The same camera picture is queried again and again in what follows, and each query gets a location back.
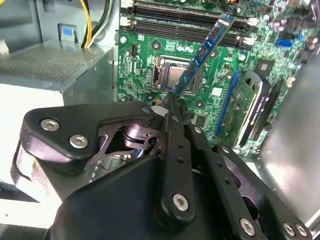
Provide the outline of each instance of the blue ram stick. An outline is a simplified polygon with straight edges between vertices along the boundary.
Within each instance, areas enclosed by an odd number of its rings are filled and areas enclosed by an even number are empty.
[[[214,135],[218,136],[219,135],[219,132],[220,132],[220,128],[221,128],[221,125],[224,121],[224,118],[225,118],[225,115],[226,115],[226,112],[227,112],[227,109],[228,109],[228,104],[230,102],[230,99],[231,99],[231,96],[232,96],[232,93],[238,83],[238,80],[239,80],[239,71],[238,69],[235,70],[235,74],[233,76],[233,79],[232,81],[230,82],[230,85],[229,85],[229,88],[228,88],[228,91],[226,93],[226,96],[225,96],[225,99],[224,99],[224,102],[223,102],[223,105],[222,105],[222,109],[221,109],[221,112],[220,112],[220,116],[219,116],[219,119],[218,119],[218,123],[216,124],[216,127],[215,127],[215,131],[214,131]]]
[[[189,86],[189,83],[191,83],[195,78],[198,70],[201,69],[208,56],[215,49],[215,47],[218,46],[219,42],[232,26],[235,19],[236,18],[234,16],[228,15],[226,13],[221,14],[220,18],[214,24],[203,44],[195,53],[189,65],[186,67],[179,80],[176,82],[175,87],[171,90],[173,94],[178,95],[179,97],[182,96],[184,91]]]

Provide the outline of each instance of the motherboard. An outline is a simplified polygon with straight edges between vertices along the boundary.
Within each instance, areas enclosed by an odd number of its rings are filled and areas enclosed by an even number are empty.
[[[233,25],[182,97],[211,144],[257,154],[300,67],[319,52],[312,1],[122,0],[118,101],[160,105],[228,13]]]

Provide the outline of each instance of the yellow wire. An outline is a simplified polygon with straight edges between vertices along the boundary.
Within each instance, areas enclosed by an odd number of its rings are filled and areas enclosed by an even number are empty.
[[[89,14],[89,10],[86,7],[86,4],[84,2],[84,0],[80,0],[83,10],[84,10],[84,14],[85,14],[85,19],[86,19],[86,29],[87,29],[87,37],[86,37],[86,41],[85,41],[85,45],[84,48],[88,48],[89,43],[91,42],[91,38],[92,38],[92,25],[91,25],[91,18],[90,18],[90,14]]]
[[[6,0],[0,0],[0,6],[5,2]]]

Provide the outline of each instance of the metal grille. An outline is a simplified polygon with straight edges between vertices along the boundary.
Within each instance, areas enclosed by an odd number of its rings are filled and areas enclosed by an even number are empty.
[[[0,58],[0,74],[63,82],[88,66],[96,55],[81,49],[39,45],[17,55]]]

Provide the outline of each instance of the cpu socket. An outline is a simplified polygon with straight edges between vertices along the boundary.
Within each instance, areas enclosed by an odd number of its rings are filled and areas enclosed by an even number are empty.
[[[190,59],[160,55],[154,59],[152,91],[169,92],[176,85]],[[184,94],[195,95],[201,85],[202,70],[199,70]]]

